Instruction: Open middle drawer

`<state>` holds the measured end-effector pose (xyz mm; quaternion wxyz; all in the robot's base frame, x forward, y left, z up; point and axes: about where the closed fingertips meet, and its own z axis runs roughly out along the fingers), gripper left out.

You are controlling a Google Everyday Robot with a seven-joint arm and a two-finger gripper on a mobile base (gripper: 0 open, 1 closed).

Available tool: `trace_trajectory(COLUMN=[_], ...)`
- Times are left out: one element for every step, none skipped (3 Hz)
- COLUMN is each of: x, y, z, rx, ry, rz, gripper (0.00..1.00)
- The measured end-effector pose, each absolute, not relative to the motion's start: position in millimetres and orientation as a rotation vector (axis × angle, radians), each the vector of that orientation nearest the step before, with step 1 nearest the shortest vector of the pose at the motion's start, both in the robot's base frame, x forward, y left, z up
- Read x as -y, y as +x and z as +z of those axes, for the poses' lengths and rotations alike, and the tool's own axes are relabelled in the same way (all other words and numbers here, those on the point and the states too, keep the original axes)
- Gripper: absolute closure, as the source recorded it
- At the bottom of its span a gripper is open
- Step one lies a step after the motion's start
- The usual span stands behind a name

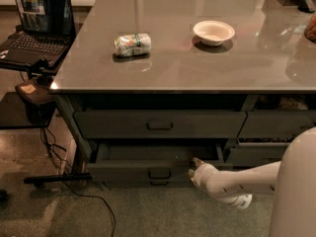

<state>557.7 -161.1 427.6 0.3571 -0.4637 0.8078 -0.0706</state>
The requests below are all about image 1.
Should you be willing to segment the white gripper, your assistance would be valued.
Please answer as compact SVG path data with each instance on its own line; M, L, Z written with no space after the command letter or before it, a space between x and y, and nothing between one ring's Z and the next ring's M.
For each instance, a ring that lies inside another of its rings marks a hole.
M244 185L233 180L233 172L219 171L197 157L193 158L193 162L196 169L189 169L188 175L198 190L240 210L250 205L253 196L246 191Z

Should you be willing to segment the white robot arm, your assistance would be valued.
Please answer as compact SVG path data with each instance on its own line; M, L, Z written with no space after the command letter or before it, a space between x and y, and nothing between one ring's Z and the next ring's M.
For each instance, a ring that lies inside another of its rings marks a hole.
M299 134L282 159L244 171L219 171L198 158L192 183L210 197L238 209L253 194L274 197L269 237L316 237L316 128Z

